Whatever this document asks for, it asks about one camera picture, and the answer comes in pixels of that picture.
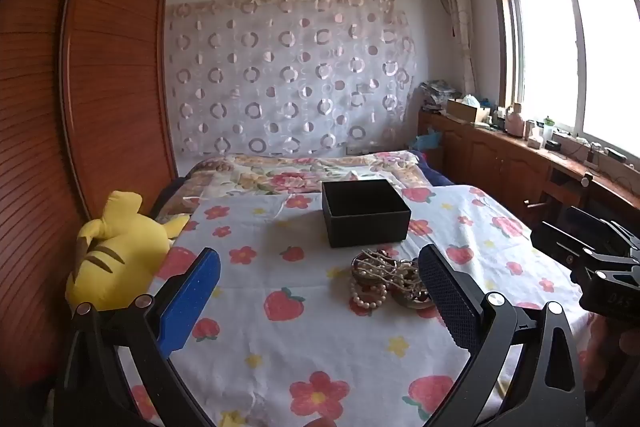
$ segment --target silver bolt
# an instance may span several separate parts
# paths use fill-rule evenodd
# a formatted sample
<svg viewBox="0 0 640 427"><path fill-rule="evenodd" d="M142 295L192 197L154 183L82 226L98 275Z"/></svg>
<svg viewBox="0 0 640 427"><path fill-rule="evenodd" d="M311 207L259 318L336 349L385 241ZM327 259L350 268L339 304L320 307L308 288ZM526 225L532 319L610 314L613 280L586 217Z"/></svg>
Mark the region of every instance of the silver bolt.
<svg viewBox="0 0 640 427"><path fill-rule="evenodd" d="M81 304L78 304L78 308L76 308L76 313L78 313L78 315L86 315L90 309L91 309L91 303L83 302Z"/></svg>
<svg viewBox="0 0 640 427"><path fill-rule="evenodd" d="M562 306L555 301L551 301L549 302L549 311L559 315L562 313Z"/></svg>
<svg viewBox="0 0 640 427"><path fill-rule="evenodd" d="M489 293L489 295L486 296L486 299L494 306L502 306L504 304L504 296L496 292Z"/></svg>
<svg viewBox="0 0 640 427"><path fill-rule="evenodd" d="M151 302L153 302L153 297L146 293L136 298L136 306L138 308L147 308L151 305Z"/></svg>

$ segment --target bed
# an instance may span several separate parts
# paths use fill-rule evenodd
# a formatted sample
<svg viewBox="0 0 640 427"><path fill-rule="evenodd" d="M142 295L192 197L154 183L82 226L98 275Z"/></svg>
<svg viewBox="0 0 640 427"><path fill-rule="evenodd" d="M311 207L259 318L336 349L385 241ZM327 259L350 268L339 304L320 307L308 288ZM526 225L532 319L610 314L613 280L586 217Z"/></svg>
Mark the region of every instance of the bed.
<svg viewBox="0 0 640 427"><path fill-rule="evenodd" d="M417 312L395 302L373 312L354 306L348 273L360 248L329 247L318 178L389 179L412 220L404 241L380 247L412 259L434 243L484 291L500 291L523 307L560 302L585 375L600 370L594 348L602 323L578 305L580 288L569 272L536 251L530 230L482 190L430 187L412 165L398 152L329 160L235 155L196 166L192 178L206 172L200 194L191 196L199 204L189 209L193 216L150 293L185 272L202 248L220 254L220 283L185 347L171 355L217 425L299 427L324 415L349 427L419 427L468 359L437 309ZM299 182L284 175L289 169L299 169ZM170 203L165 207L175 212ZM126 348L120 356L142 416L158 423ZM517 357L512 348L482 417L500 406Z"/></svg>

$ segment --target beige curtain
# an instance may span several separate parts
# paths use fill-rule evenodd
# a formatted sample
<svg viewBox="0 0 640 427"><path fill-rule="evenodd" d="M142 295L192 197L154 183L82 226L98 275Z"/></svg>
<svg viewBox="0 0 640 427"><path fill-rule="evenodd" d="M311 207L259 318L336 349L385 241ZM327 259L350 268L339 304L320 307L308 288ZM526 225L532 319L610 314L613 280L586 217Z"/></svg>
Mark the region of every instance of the beige curtain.
<svg viewBox="0 0 640 427"><path fill-rule="evenodd" d="M447 0L456 42L462 48L462 67L465 94L476 93L476 80L471 60L471 45L474 39L471 19L471 0Z"/></svg>

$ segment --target curtain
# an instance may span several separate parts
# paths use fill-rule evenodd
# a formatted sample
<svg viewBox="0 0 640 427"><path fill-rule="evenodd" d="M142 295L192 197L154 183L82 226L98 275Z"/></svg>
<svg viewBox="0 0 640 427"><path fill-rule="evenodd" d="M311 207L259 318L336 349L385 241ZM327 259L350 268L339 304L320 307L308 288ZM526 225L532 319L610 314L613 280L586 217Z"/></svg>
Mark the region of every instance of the curtain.
<svg viewBox="0 0 640 427"><path fill-rule="evenodd" d="M474 38L471 18L471 0L447 0L453 33L462 49L462 71L465 94L476 93L476 80L471 60L471 45Z"/></svg>
<svg viewBox="0 0 640 427"><path fill-rule="evenodd" d="M166 23L176 153L396 144L416 63L394 0L216 0L170 7Z"/></svg>

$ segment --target pikachu plush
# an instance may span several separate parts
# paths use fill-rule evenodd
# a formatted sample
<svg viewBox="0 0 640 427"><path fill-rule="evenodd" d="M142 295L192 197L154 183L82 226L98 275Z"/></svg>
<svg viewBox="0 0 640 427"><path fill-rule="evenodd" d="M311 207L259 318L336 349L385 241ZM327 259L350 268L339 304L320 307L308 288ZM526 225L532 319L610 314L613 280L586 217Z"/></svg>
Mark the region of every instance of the pikachu plush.
<svg viewBox="0 0 640 427"><path fill-rule="evenodd" d="M66 301L75 310L91 302L99 310L128 307L149 287L189 216L161 225L139 214L142 196L112 192L102 217L80 229L76 265L66 280Z"/></svg>

